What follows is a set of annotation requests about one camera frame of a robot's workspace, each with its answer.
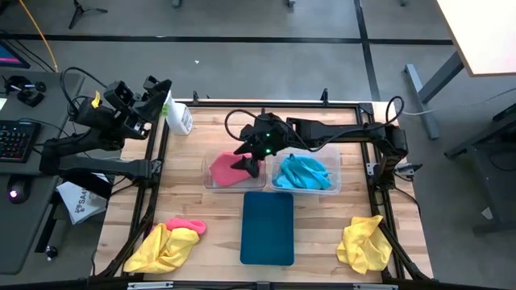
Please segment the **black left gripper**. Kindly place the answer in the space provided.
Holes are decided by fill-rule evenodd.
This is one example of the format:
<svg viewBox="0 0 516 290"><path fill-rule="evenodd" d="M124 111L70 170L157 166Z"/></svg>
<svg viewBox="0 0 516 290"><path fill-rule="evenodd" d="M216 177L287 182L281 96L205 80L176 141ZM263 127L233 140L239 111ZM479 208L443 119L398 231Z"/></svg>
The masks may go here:
<svg viewBox="0 0 516 290"><path fill-rule="evenodd" d="M111 102L114 113L106 129L111 139L146 139L150 130L145 126L148 121L156 121L161 114L165 99L172 86L169 79L159 81L148 76L144 82L147 91L141 101Z"/></svg>

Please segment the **yellow microfiber towel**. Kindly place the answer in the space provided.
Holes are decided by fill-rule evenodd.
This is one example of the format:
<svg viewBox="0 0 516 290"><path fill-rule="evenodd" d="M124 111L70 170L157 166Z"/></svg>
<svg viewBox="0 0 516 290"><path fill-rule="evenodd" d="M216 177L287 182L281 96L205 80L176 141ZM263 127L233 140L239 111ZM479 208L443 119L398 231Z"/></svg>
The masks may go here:
<svg viewBox="0 0 516 290"><path fill-rule="evenodd" d="M123 264L123 271L147 274L175 271L183 266L199 241L200 236L195 230L185 227L169 230L160 223Z"/></svg>
<svg viewBox="0 0 516 290"><path fill-rule="evenodd" d="M393 248L380 229L382 221L381 215L353 217L350 225L343 229L335 250L337 259L362 275L385 270Z"/></svg>

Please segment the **white spray bottle green nozzle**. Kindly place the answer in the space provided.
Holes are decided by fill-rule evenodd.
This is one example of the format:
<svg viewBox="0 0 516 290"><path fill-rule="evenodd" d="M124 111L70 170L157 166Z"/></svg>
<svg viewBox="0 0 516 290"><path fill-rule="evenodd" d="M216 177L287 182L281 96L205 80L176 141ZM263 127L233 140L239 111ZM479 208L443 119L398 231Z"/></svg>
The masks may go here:
<svg viewBox="0 0 516 290"><path fill-rule="evenodd" d="M171 91L168 92L164 101L162 114L174 135L186 136L190 134L193 119L189 108L185 104L175 101Z"/></svg>

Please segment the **teal rectangular tray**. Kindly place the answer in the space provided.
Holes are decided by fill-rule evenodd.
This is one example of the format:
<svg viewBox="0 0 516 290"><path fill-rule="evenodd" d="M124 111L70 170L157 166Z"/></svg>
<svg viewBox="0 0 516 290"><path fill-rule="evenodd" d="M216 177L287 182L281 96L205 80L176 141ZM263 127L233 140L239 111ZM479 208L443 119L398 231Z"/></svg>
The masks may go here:
<svg viewBox="0 0 516 290"><path fill-rule="evenodd" d="M244 194L239 259L247 265L293 265L294 207L291 193Z"/></svg>

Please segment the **large clear plastic bin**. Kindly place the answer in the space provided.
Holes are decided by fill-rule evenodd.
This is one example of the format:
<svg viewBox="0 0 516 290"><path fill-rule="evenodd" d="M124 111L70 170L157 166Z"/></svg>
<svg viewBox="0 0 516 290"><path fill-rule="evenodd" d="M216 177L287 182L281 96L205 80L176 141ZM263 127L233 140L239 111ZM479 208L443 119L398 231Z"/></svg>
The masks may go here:
<svg viewBox="0 0 516 290"><path fill-rule="evenodd" d="M290 154L309 156L323 163L330 173L331 187L326 190L310 190L303 188L282 188L274 185L273 178L279 172L281 162ZM276 156L269 156L266 160L269 162L267 166L268 186L274 191L292 192L296 194L335 195L341 189L341 157L339 150L335 147L325 147L316 152L288 148L280 151Z"/></svg>

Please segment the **grey desk top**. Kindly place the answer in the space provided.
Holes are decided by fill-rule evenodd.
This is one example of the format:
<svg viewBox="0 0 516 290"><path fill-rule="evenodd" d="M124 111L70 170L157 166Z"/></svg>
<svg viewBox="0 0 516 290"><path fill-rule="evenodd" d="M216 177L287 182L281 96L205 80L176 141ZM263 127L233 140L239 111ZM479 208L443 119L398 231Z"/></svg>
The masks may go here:
<svg viewBox="0 0 516 290"><path fill-rule="evenodd" d="M5 96L6 102L0 109L0 121L27 121L27 118L34 119L41 123L41 130L35 143L43 143L48 139L58 138L60 131L54 126L46 125L43 122L51 123L63 129L68 120L67 106L68 101L65 98L60 86L60 74L54 72L33 72L22 70L0 70L0 76L6 79L11 76L26 77L31 83L42 81L47 90L43 95L43 101L32 108L17 100L14 94L9 97ZM82 75L71 73L65 77L65 88L71 98L76 97L84 84L85 78ZM28 161L25 164L0 162L0 175L23 174L29 176L38 176L42 173L39 171L40 155L31 151Z"/></svg>

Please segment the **black tripod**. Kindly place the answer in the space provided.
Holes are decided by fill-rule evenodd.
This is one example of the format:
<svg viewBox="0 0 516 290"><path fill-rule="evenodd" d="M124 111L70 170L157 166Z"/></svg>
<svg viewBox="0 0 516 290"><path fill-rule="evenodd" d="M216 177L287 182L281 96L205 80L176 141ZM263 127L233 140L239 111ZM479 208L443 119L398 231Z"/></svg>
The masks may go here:
<svg viewBox="0 0 516 290"><path fill-rule="evenodd" d="M72 30L76 24L79 22L81 18L85 16L88 12L98 12L102 14L107 14L109 11L106 9L91 7L91 6L83 6L79 3L78 0L73 0L73 5L75 7L75 11L69 23L69 30Z"/></svg>

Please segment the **black desk clamp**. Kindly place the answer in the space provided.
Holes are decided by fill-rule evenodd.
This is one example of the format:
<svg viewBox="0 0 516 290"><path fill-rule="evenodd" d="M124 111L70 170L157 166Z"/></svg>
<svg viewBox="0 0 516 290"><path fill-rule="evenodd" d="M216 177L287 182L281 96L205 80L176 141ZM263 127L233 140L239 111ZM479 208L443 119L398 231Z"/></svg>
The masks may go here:
<svg viewBox="0 0 516 290"><path fill-rule="evenodd" d="M3 80L5 94L16 93L17 99L25 105L36 107L45 98L47 86L42 81L32 83L22 76L3 77Z"/></svg>

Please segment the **white paper sheet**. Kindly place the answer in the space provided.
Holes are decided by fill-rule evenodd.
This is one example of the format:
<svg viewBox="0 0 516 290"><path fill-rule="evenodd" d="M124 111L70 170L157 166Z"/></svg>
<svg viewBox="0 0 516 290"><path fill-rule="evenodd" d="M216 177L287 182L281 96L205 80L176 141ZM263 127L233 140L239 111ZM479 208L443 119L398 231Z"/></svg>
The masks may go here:
<svg viewBox="0 0 516 290"><path fill-rule="evenodd" d="M56 187L73 225L106 211L107 199L66 181Z"/></svg>

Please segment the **black backlit keyboard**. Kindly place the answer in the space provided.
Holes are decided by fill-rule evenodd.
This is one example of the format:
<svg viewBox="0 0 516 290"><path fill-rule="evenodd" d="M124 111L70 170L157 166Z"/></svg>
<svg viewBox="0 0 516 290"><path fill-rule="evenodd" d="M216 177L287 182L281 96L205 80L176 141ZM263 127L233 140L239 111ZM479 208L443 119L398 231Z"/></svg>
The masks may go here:
<svg viewBox="0 0 516 290"><path fill-rule="evenodd" d="M26 163L40 129L38 122L0 120L0 163Z"/></svg>

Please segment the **computer monitor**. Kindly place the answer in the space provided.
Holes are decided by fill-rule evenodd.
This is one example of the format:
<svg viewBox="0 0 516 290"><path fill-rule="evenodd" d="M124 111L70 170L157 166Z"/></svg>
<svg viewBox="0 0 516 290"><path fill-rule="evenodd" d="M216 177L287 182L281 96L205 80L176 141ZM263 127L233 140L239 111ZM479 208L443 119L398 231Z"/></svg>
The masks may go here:
<svg viewBox="0 0 516 290"><path fill-rule="evenodd" d="M31 66L9 44L0 41L0 67L30 68Z"/></svg>

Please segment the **black computer mouse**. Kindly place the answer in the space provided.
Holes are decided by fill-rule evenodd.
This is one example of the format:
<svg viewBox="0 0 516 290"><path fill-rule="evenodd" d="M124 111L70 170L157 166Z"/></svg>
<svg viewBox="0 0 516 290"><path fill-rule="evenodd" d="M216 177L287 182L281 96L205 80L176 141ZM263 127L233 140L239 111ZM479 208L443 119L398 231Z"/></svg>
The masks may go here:
<svg viewBox="0 0 516 290"><path fill-rule="evenodd" d="M31 192L29 179L12 179L7 186L8 200L12 204L22 204L28 200Z"/></svg>

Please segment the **grey table leg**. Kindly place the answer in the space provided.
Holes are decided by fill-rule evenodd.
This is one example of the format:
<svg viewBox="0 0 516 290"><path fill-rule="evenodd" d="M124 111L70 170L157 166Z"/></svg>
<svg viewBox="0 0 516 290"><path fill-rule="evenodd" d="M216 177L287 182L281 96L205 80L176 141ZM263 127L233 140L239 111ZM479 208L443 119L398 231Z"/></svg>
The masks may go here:
<svg viewBox="0 0 516 290"><path fill-rule="evenodd" d="M427 108L427 104L460 73L463 68L464 64L459 53L454 52L426 83L422 83L413 64L406 64L403 69L410 88L412 102L417 109L415 113L407 113L407 115L420 117L430 140L439 138L439 128L435 116L432 110Z"/></svg>

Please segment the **black metal table frame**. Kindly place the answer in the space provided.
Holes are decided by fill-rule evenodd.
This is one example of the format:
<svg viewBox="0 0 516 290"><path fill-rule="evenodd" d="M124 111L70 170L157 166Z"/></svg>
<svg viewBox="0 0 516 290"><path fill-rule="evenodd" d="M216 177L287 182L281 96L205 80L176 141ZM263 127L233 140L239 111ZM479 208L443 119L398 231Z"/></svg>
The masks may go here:
<svg viewBox="0 0 516 290"><path fill-rule="evenodd" d="M390 232L400 240L406 253L425 275L431 265L418 209L411 202L413 187L401 181L396 190L369 200L366 181L368 162L378 160L379 151L368 145L339 146L342 187L331 197L300 195L294 199L294 262L291 266L245 265L240 262L243 195L214 193L203 187L202 159L209 148L233 151L239 130L252 116L268 110L283 118L318 119L326 124L355 124L383 121L393 113L385 101L266 101L201 100L190 102L193 130L177 137L159 129L152 141L129 141L122 156L141 158L147 148L165 146L160 185L156 191L140 192L126 180L118 180L110 199L94 256L94 274L99 276L121 251L145 214L150 201L156 202L154 223L170 218L200 219L207 225L201 241L185 264L162 275L163 280L200 281L204 286L219 283L379 283L378 272L361 275L338 261L336 247L343 228L354 216L381 214Z"/></svg>

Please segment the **black desk frame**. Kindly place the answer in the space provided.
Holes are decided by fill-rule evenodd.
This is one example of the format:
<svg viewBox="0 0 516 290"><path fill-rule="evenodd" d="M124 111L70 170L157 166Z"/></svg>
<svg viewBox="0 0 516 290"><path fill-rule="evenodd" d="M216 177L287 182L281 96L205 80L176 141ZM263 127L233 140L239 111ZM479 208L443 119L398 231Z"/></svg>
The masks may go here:
<svg viewBox="0 0 516 290"><path fill-rule="evenodd" d="M492 118L473 137L444 152L448 159L469 154L484 188L492 219L472 228L475 235L516 230L516 103Z"/></svg>

